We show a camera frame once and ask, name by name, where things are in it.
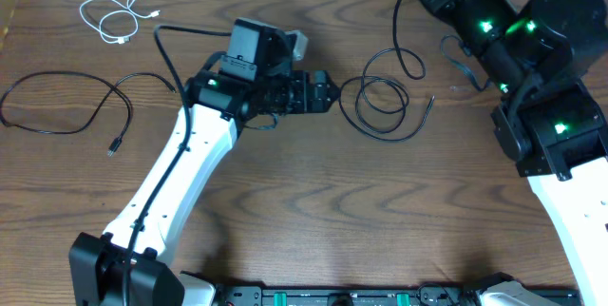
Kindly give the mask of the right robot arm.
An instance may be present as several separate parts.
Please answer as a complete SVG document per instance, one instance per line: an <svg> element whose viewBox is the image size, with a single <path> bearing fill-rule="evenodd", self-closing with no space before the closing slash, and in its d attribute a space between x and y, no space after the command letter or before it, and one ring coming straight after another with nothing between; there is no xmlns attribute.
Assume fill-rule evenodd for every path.
<svg viewBox="0 0 608 306"><path fill-rule="evenodd" d="M586 88L604 0L420 0L501 91L495 136L550 216L587 305L607 301L607 120Z"/></svg>

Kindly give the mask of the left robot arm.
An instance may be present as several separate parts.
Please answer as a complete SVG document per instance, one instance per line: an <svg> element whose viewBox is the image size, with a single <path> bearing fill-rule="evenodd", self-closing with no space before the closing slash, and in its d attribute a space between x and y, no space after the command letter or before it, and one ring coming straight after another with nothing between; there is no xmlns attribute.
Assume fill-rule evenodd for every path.
<svg viewBox="0 0 608 306"><path fill-rule="evenodd" d="M324 70L297 70L307 37L239 18L229 47L187 81L171 136L142 185L100 236L73 242L69 266L79 305L210 305L215 286L171 269L205 184L258 116L327 112L338 88Z"/></svg>

